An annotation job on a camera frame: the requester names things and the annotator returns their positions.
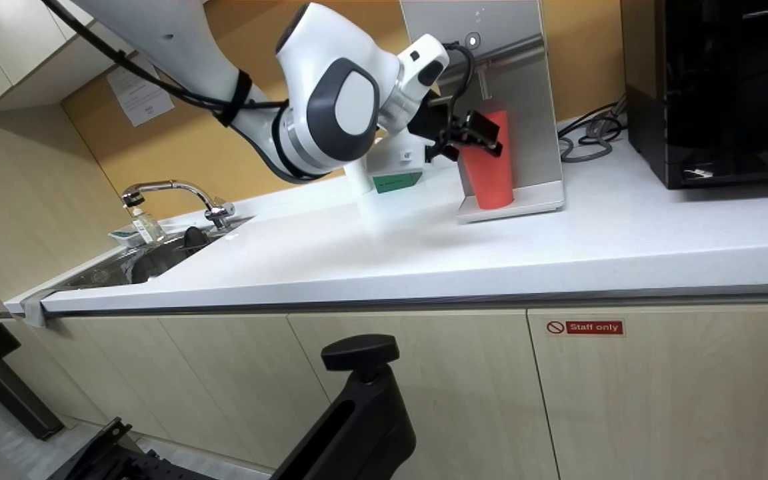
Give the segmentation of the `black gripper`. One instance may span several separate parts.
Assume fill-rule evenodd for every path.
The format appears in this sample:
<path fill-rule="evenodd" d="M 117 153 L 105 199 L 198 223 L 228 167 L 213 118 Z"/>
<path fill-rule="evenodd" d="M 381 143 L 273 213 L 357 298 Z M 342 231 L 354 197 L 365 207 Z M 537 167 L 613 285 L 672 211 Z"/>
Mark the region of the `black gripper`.
<path fill-rule="evenodd" d="M 498 123 L 493 123 L 477 109 L 470 109 L 466 115 L 453 115 L 450 105 L 444 98 L 426 98 L 418 107 L 417 118 L 409 123 L 409 130 L 426 138 L 426 162 L 433 162 L 438 154 L 460 161 L 465 147 L 481 147 L 493 157 L 504 153 L 504 141 L 498 138 Z"/>

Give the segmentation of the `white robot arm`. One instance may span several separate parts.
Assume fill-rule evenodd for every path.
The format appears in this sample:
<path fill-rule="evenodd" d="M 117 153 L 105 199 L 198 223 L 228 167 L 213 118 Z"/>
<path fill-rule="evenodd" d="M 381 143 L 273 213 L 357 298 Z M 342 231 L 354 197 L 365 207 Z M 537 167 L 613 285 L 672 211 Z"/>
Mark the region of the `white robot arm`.
<path fill-rule="evenodd" d="M 445 107 L 436 105 L 433 86 L 448 69 L 456 43 L 421 35 L 405 50 L 392 53 L 338 10 L 308 2 L 274 49 L 289 89 L 289 95 L 274 101 L 220 49 L 200 0 L 76 2 L 144 53 L 166 79 L 125 62 L 88 29 L 81 35 L 133 74 L 209 109 L 222 126 L 238 130 L 284 182 L 314 182 L 365 161 L 378 134 L 426 135 L 426 157 L 456 161 L 466 143 L 490 154 L 504 153 L 490 118 L 453 115 L 466 79 Z"/>

